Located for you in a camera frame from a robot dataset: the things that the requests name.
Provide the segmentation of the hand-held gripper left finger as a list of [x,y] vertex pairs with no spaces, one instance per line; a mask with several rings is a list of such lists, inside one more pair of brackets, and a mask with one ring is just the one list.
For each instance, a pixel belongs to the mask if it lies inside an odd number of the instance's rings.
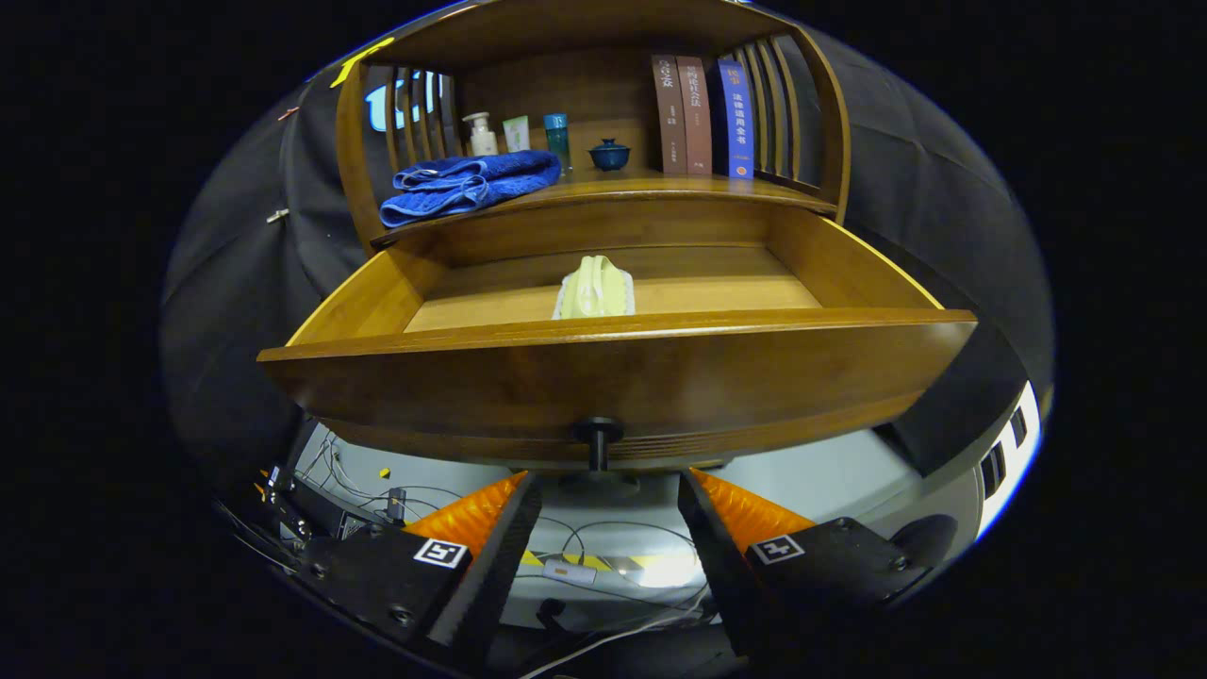
[[541,507],[540,482],[519,472],[406,527],[311,538],[296,576],[389,645],[431,661],[483,661]]

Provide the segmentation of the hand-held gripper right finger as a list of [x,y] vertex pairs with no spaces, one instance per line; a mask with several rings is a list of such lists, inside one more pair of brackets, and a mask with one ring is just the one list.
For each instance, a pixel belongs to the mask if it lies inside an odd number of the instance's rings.
[[785,656],[884,615],[934,568],[934,519],[891,538],[851,517],[814,522],[690,468],[678,511],[734,652]]

